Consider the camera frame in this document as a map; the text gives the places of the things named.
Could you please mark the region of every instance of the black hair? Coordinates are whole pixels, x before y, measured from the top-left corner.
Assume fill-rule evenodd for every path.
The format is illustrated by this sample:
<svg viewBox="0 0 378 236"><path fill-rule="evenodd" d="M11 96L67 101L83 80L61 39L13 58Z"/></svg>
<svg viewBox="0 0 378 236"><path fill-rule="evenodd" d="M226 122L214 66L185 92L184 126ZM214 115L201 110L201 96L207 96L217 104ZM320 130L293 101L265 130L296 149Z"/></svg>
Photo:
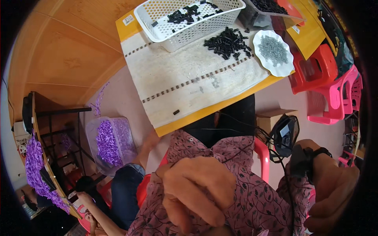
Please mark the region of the black hair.
<svg viewBox="0 0 378 236"><path fill-rule="evenodd" d="M37 211L37 210L38 210L38 208L37 208L37 204L33 203L33 202L30 200L30 198L25 194L25 192L24 192L23 190L21 190L21 192L22 192L22 194L23 194L23 196L24 196L24 198L25 198L25 203L26 203L26 205L28 205L28 207L29 207L30 209L32 209L33 211Z"/></svg>

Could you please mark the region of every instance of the stacked stools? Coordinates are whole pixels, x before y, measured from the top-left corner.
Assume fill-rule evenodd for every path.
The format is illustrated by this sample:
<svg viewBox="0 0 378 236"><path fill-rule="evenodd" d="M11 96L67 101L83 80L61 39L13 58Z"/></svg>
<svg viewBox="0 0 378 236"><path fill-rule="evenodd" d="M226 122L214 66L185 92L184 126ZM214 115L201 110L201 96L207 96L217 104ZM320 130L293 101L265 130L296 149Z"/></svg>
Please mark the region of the stacked stools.
<svg viewBox="0 0 378 236"><path fill-rule="evenodd" d="M321 109L322 115L308 115L307 119L326 125L335 124L344 119L345 114L359 110L362 78L355 65L343 76L338 76L338 68L331 49L322 44L305 61L298 52L294 54L295 73L289 76L293 94L310 91L317 95L308 96L309 109ZM323 100L328 102L328 111L325 110Z"/></svg>

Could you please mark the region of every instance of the wooden table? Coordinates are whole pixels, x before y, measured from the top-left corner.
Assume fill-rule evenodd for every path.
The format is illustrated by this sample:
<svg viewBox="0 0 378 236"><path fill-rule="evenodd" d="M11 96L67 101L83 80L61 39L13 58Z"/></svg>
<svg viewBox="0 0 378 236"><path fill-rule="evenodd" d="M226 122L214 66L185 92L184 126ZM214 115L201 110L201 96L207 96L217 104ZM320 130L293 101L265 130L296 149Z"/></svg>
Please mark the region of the wooden table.
<svg viewBox="0 0 378 236"><path fill-rule="evenodd" d="M33 116L32 119L34 120L34 123L33 123L34 132L37 133L36 138L37 138L37 140L41 140L41 136L39 134L39 129L38 129L38 122L37 122L37 115L36 115L36 102L35 102L34 92L33 92L32 116ZM47 173L49 174L52 182L54 183L54 185L56 187L56 192L63 199L64 203L70 204L70 202L68 202L68 200L67 200L66 194L63 192L58 181L54 178L55 175L53 173L53 170L51 169L49 162L47 161L47 157L46 157L44 149L42 149L42 158L43 158L43 162L45 163L45 169L47 170ZM82 217L79 215L79 213L76 211L76 209L71 204L70 204L70 214L73 215L74 217L78 218L78 219L82 219Z"/></svg>
<svg viewBox="0 0 378 236"><path fill-rule="evenodd" d="M298 27L300 29L300 33L298 34L292 28L287 30L288 34L292 37L299 51L302 53L306 60L313 54L313 52L318 48L321 42L326 38L326 33L321 25L321 22L317 17L314 17L317 10L314 9L314 5L312 5L308 1L311 0L296 0L298 8L300 8L301 12L307 19L305 26ZM130 22L127 26L124 24L122 20L129 15L132 15L135 19L134 11L132 10L116 21L116 26L121 42L127 40L129 37L143 30L137 20ZM175 131L181 127L202 119L205 116L219 111L226 106L240 101L241 99L246 98L259 90L262 90L263 88L266 88L281 79L283 79L283 77L275 77L273 75L270 75L265 80L258 83L256 86L250 88L249 90L243 92L238 96L203 108L177 121L171 122L161 127L157 127L155 129L156 133L158 134L158 136L163 136L172 131Z"/></svg>
<svg viewBox="0 0 378 236"><path fill-rule="evenodd" d="M94 162L94 159L91 157L91 155L89 155L82 147L81 147L81 142L80 142L80 130L78 130L78 141L74 140L73 137L71 137L69 134L68 134L68 131L71 131L73 130L73 128L71 129L64 129L64 130L59 130L59 131L54 131L52 132L52 116L54 115L59 115L59 114L68 114L68 113L77 113L77 122L78 122L78 127L80 127L80 120L79 120L79 113L80 112L85 112L85 111L91 111L91 108L75 108L75 109L66 109L66 110L57 110L57 111L43 111L43 112L38 112L36 113L36 102L35 102L35 92L32 92L32 95L33 95L33 102L32 102L32 121L34 122L33 123L33 128L34 128L34 132L36 133L36 139L38 141L41 142L41 145L42 145L42 158L43 158L43 162L45 164L45 169L51 179L51 181L53 182L55 188L56 188L56 192L58 193L58 195L63 199L64 203L66 204L69 204L70 205L70 214L75 216L76 218L78 219L82 219L82 217L80 216L80 214L76 211L76 209L72 206L71 203L73 203L74 201L77 200L77 196L73 196L72 198L70 198L70 202L68 201L67 199L67 196L66 194L64 193L62 187L59 185L57 179L55 178L55 174L53 173L53 170L51 169L51 166L50 166L50 163L47 159L47 156L46 156L46 153L45 153L45 148L50 152L50 155L51 155L51 158L54 158L55 160L57 160L57 155L55 154L55 151L54 151L54 142L53 142L53 135L55 134L60 134L60 133L66 133L68 138L71 139L71 141L73 142L74 145L76 145L78 147L78 151L73 151L72 153L80 153L80 160L81 160L81 165L82 165L82 168L83 168L83 171L84 171L84 175L85 175L85 168L84 168L84 162L83 162L83 156L82 154L86 155L91 161ZM42 117L42 116L48 116L49 117L49 133L47 134L40 134L40 131L39 131L39 128L38 128L38 121L37 121L37 118L38 117ZM45 144L45 141L43 140L43 137L50 137L51 139L51 145L50 146L46 146ZM94 186L96 186L101 180L103 180L106 176L105 175L101 175L99 176L97 179L95 179L93 181L93 183L90 184L90 186L86 186L87 189L90 189L90 188L93 188Z"/></svg>

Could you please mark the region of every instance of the white plate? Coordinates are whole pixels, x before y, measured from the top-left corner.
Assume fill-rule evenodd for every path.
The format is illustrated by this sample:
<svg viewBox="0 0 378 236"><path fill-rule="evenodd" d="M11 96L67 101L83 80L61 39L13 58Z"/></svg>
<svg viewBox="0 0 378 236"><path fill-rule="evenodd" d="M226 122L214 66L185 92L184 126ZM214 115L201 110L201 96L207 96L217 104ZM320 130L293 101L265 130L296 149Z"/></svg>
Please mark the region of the white plate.
<svg viewBox="0 0 378 236"><path fill-rule="evenodd" d="M277 64L277 66L274 67L271 59L268 59L268 61L267 61L261 55L260 48L258 47L258 45L261 44L261 37L265 36L265 35L267 35L269 37L273 37L273 38L277 39L278 42L282 43L283 47L287 51L287 53L286 53L286 56L287 56L287 59L288 59L287 64L286 63L283 63L282 65ZM255 47L255 54L260 59L262 66L265 67L266 69L268 69L271 72L272 75L277 76L277 77L286 77L286 76L290 75L292 70L294 70L294 65L293 65L294 57L290 52L289 45L287 45L287 43L285 43L282 40L281 36L276 34L274 31L272 31L272 30L260 30L259 32L256 33L255 37L253 38L253 45Z"/></svg>

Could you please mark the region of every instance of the white towel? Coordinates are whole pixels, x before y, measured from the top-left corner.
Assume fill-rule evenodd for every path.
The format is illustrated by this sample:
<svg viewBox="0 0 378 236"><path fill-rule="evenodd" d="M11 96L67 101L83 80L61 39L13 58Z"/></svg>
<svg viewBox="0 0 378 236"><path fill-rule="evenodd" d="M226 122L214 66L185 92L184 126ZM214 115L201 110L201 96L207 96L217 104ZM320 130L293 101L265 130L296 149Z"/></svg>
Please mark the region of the white towel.
<svg viewBox="0 0 378 236"><path fill-rule="evenodd" d="M239 28L243 36L249 36L245 43L253 54L252 40L256 31L245 33L239 22L231 28ZM239 50L239 61L233 56L224 60L203 46L205 39L223 30L172 53L159 43L149 45L143 32L121 43L140 100L155 128L235 97L269 75L256 56L247 57Z"/></svg>

